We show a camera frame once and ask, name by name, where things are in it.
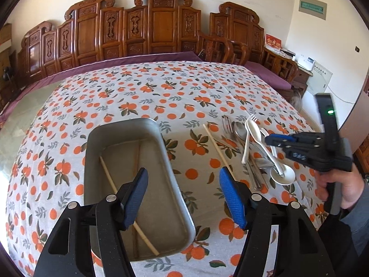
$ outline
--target white cord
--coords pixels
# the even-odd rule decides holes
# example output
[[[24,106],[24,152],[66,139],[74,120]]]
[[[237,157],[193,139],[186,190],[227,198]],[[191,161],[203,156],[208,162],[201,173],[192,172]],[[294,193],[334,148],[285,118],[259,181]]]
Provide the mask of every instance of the white cord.
[[[345,100],[342,100],[340,97],[338,97],[334,92],[333,92],[333,90],[329,87],[329,85],[327,85],[327,87],[331,90],[331,93],[333,94],[333,95],[335,95],[339,100],[341,100],[342,102],[345,102],[345,103],[348,103],[348,104],[352,104],[352,105],[354,105],[355,103],[352,103],[352,102],[348,102],[348,101],[345,101]]]

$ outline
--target silver bolt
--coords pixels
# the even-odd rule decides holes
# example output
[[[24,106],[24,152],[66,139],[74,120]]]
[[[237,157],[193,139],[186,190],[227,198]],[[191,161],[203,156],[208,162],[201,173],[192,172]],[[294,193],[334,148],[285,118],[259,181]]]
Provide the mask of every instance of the silver bolt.
[[[113,202],[117,199],[116,195],[108,195],[108,197],[106,197],[106,201],[108,202]]]
[[[75,201],[72,201],[71,203],[68,204],[69,209],[73,209],[73,208],[76,208],[76,207],[77,207],[77,202],[75,202]]]
[[[252,194],[251,199],[253,199],[254,201],[260,201],[261,195],[259,195],[258,193],[254,193]]]
[[[291,206],[292,206],[293,208],[295,208],[295,209],[298,209],[298,208],[300,208],[300,203],[298,203],[298,202],[296,202],[296,201],[292,201],[292,202],[291,202]]]

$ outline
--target floral tablecloth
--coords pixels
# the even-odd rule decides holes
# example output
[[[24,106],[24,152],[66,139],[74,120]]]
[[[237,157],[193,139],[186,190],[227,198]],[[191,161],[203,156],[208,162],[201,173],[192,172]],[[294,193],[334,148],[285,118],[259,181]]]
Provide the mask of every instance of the floral tablecloth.
[[[222,138],[221,116],[245,121],[255,114],[269,133],[311,131],[280,95],[244,67],[202,62],[161,62],[110,67],[67,78],[30,126],[12,169],[6,230],[11,258],[31,276],[58,217],[70,201],[83,204],[84,161],[89,132],[98,125],[151,117],[161,128],[168,157],[197,235],[182,253],[132,263],[137,276],[233,274],[245,233],[224,207],[218,183],[221,161],[202,124]],[[236,177],[250,184],[234,142],[222,150]],[[259,151],[252,147],[255,157]],[[299,201],[318,228],[324,219],[314,171],[284,158],[296,172],[290,186],[268,182],[262,194],[274,203]],[[274,267],[277,232],[271,235],[264,276]],[[101,261],[93,256],[97,276]]]

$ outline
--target human hand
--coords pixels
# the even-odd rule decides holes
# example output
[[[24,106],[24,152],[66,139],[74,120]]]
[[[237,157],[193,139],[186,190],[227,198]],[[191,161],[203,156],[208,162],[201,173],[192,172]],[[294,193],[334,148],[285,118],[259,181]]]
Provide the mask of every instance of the human hand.
[[[315,180],[317,182],[317,195],[322,201],[327,201],[327,182],[342,183],[342,203],[341,208],[350,209],[360,198],[364,190],[364,180],[361,177],[355,164],[352,164],[352,172],[333,169],[327,173],[315,171]]]

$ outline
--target metal tray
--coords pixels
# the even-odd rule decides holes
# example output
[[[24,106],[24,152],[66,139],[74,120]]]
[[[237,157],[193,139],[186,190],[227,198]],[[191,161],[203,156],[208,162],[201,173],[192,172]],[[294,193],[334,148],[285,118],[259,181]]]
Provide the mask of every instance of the metal tray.
[[[147,238],[164,257],[187,248],[195,237],[195,227],[173,174],[157,123],[135,118],[95,128],[89,135],[84,169],[84,204],[97,203],[113,190],[99,161],[101,155],[119,187],[134,178],[135,158],[145,167],[149,184],[136,218]],[[134,257],[131,226],[121,232],[130,261],[156,258],[140,236],[139,256]],[[91,227],[91,248],[100,257],[95,227]]]

